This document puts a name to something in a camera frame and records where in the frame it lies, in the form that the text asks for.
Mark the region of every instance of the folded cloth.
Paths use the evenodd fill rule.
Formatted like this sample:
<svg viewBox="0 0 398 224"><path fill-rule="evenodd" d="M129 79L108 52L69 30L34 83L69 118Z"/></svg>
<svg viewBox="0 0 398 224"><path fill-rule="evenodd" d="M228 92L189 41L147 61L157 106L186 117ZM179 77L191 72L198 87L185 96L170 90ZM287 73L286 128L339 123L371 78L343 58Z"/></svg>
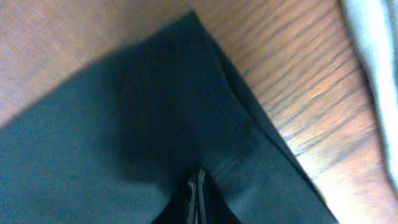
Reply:
<svg viewBox="0 0 398 224"><path fill-rule="evenodd" d="M242 223L336 223L190 13L0 131L1 223L150 223L204 167Z"/></svg>

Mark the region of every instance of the wooden surface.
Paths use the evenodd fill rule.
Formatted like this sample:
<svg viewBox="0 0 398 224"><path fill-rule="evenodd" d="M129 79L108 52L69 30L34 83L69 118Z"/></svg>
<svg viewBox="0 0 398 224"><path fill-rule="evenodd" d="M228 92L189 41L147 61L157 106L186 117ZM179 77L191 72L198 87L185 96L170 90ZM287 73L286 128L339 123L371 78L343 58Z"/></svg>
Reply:
<svg viewBox="0 0 398 224"><path fill-rule="evenodd" d="M0 123L194 8L341 223L398 223L337 0L0 2Z"/></svg>

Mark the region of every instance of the fabric fold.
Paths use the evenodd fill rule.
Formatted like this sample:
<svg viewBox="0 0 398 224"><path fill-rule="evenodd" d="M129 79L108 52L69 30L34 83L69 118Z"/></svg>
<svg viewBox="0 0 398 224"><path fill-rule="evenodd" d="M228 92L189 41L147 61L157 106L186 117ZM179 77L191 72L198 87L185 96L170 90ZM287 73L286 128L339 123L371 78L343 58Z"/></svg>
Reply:
<svg viewBox="0 0 398 224"><path fill-rule="evenodd" d="M0 220L150 223L206 168L242 223L336 223L195 13L0 131Z"/></svg>

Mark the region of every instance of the dark green fabric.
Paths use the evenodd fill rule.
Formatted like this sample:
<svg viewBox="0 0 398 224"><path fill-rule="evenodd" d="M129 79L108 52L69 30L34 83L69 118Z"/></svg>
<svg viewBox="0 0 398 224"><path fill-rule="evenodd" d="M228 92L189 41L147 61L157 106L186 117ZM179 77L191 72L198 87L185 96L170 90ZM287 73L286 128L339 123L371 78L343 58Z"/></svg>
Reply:
<svg viewBox="0 0 398 224"><path fill-rule="evenodd" d="M0 131L0 222L150 223L207 168L243 223L335 223L191 13Z"/></svg>

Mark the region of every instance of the wood grain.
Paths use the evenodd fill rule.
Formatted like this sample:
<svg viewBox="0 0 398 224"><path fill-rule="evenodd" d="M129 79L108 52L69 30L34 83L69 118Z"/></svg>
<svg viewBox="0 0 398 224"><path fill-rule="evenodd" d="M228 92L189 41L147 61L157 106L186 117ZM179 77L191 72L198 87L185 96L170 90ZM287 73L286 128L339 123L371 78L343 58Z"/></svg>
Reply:
<svg viewBox="0 0 398 224"><path fill-rule="evenodd" d="M194 8L341 223L397 223L374 111L337 0L0 3L0 123Z"/></svg>

